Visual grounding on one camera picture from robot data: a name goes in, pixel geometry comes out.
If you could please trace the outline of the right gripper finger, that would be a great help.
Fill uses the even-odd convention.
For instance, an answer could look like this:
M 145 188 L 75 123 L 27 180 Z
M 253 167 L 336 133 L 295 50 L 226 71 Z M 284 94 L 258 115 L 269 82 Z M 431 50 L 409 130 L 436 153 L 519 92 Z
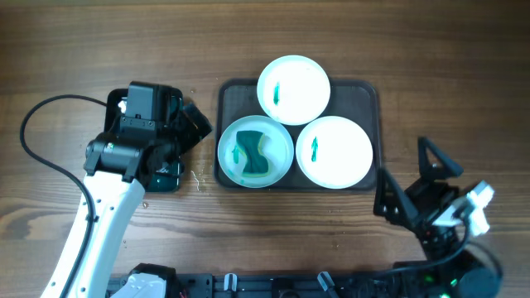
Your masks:
M 378 183 L 373 206 L 376 216 L 384 217 L 389 223 L 414 227 L 418 211 L 392 175 L 384 167 L 378 169 Z
M 464 169 L 427 137 L 419 137 L 417 147 L 419 173 L 422 179 L 446 180 L 463 174 Z

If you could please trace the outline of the white plate top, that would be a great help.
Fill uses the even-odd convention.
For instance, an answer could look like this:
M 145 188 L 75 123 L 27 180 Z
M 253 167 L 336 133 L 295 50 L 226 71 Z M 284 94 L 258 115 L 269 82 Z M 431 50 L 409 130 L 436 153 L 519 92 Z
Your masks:
M 258 77 L 258 103 L 273 120 L 288 126 L 312 122 L 330 101 L 330 79 L 314 60 L 284 55 L 270 62 Z

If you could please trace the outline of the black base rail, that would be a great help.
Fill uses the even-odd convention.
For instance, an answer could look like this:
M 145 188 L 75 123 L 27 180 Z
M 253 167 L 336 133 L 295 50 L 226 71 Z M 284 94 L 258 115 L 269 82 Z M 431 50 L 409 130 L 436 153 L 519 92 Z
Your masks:
M 179 274 L 159 284 L 134 273 L 120 279 L 113 278 L 105 295 L 174 298 L 398 297 L 399 282 L 396 277 L 320 272 L 314 276 Z

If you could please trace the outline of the green yellow sponge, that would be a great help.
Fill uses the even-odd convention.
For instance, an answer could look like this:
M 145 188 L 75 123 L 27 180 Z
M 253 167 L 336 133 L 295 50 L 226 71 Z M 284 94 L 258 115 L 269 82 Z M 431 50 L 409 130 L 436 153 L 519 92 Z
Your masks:
M 270 161 L 263 154 L 265 134 L 259 131 L 238 131 L 236 144 L 239 153 L 246 158 L 242 175 L 264 177 L 270 173 Z

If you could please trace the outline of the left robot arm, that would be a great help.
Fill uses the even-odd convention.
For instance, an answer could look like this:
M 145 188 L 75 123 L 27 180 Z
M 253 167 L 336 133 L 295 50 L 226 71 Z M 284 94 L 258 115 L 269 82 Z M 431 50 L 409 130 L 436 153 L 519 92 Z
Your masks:
M 82 196 L 44 297 L 103 297 L 136 208 L 178 189 L 181 156 L 212 130 L 182 92 L 132 82 L 108 95 L 103 131 L 86 147 Z

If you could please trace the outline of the black water tray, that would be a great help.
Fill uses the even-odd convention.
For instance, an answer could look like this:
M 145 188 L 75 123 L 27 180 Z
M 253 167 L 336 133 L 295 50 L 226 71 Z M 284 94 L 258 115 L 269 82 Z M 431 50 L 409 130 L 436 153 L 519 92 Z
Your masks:
M 128 96 L 127 89 L 115 89 L 107 97 L 106 112 L 104 120 L 104 131 L 118 131 L 118 118 L 124 113 L 125 108 L 119 106 L 120 103 L 126 103 Z M 174 193 L 181 187 L 181 177 L 185 171 L 184 162 L 178 157 L 171 164 L 165 163 L 157 171 L 152 182 L 147 188 L 148 193 Z

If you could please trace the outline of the white plate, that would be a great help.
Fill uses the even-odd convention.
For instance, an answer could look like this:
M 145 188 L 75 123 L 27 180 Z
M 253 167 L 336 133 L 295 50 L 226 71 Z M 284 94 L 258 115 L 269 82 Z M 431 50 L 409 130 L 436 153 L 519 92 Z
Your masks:
M 314 60 L 284 55 L 270 62 L 258 77 L 258 103 L 273 120 L 288 126 L 312 122 L 330 101 L 330 79 Z
M 339 116 L 307 124 L 296 140 L 296 161 L 310 181 L 327 189 L 357 185 L 373 163 L 368 134 L 357 123 Z
M 270 161 L 270 173 L 264 177 L 242 175 L 246 158 L 236 144 L 238 131 L 259 131 L 265 134 L 263 154 Z M 217 140 L 214 176 L 225 188 L 262 189 L 274 186 L 287 176 L 294 160 L 294 143 L 287 129 L 270 117 L 251 115 L 229 124 Z

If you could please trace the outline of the dark brown serving tray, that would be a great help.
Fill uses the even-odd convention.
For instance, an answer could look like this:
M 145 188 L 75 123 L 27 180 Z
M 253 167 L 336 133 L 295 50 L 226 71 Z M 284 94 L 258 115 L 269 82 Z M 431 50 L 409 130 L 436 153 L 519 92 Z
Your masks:
M 217 131 L 215 133 L 214 178 L 220 185 L 231 190 L 243 187 L 231 181 L 221 169 L 220 139 L 229 125 L 240 118 L 252 115 L 263 116 L 265 112 L 258 103 L 256 79 L 230 79 L 219 90 Z M 322 113 L 339 116 L 357 123 L 368 135 L 373 147 L 373 161 L 368 174 L 357 184 L 345 188 L 345 192 L 366 192 L 376 187 L 378 168 L 382 165 L 382 148 L 379 129 L 379 104 L 375 88 L 359 79 L 333 79 L 330 101 Z M 327 189 L 311 182 L 297 164 L 291 165 L 287 173 L 269 188 L 274 191 L 326 192 Z

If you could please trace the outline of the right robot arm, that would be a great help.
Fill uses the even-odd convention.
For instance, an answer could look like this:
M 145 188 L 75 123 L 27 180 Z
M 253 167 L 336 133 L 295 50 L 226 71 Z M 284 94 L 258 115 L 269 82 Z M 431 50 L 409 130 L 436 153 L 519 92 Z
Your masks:
M 488 262 L 467 248 L 474 237 L 489 231 L 484 209 L 494 189 L 485 181 L 466 189 L 449 185 L 462 167 L 426 137 L 418 138 L 417 147 L 419 177 L 406 189 L 386 168 L 378 170 L 373 212 L 412 232 L 426 258 L 396 262 L 373 278 L 383 282 L 390 296 L 496 296 L 504 278 L 499 259 L 479 243 L 474 246 Z

